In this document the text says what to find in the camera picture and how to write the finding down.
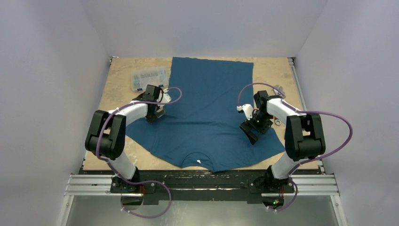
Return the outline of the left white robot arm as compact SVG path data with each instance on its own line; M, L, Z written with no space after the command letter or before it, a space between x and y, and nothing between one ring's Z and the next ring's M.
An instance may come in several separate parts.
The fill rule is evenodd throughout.
M121 108L94 112L85 139L85 149L105 161L128 192L140 188L138 168L124 153L126 127L139 119L153 123L165 114L163 106L171 97L161 87L148 85L144 93Z

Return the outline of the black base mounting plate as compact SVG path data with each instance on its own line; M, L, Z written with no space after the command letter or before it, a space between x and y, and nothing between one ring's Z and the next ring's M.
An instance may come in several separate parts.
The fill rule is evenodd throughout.
M141 170L129 184L112 177L110 192L127 197L126 204L141 201L228 201L283 206L286 195L295 193L287 179L273 179L268 169L228 170Z

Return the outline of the clear plastic organizer box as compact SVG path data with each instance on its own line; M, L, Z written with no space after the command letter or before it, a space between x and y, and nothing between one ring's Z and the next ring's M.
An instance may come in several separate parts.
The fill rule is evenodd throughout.
M145 68L132 72L131 89L143 91L147 85L168 86L168 73L165 66Z

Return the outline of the blue t-shirt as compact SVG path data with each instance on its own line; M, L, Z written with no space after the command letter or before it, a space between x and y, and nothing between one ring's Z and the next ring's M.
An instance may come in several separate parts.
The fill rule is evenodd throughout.
M248 167L285 148L274 129L252 145L240 129L245 116L237 103L252 103L252 62L174 57L169 84L178 102L149 124L140 119L127 127L125 151L140 169L161 161L184 168L200 166L217 172Z

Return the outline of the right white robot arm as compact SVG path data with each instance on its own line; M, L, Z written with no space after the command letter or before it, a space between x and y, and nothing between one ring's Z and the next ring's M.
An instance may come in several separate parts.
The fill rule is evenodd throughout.
M288 104L282 95L270 96L265 90L254 94L254 101L255 107L250 104L237 105L237 111L246 118L240 129L252 145L258 141L253 131L265 134L271 128L273 118L286 126L285 153L267 169L264 176L265 188L275 192L288 180L294 166L325 152L321 117L317 113L302 113Z

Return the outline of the red handled adjustable wrench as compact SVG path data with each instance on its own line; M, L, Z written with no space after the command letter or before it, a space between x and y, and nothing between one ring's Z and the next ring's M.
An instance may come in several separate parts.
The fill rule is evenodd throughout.
M275 94L275 98L273 98L271 103L268 104L268 112L280 121L278 124L286 124L287 114L285 112L284 105L282 104L282 99L284 96L282 87L280 85L275 85L273 87L273 92Z

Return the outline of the aluminium frame rail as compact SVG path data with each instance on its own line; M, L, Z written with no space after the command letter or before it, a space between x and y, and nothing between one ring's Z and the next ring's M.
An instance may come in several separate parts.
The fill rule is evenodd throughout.
M298 195L334 196L339 195L336 179L333 175L293 175L292 179L298 188ZM112 177L110 175L71 175L64 195L80 196L137 196L139 193L111 193Z

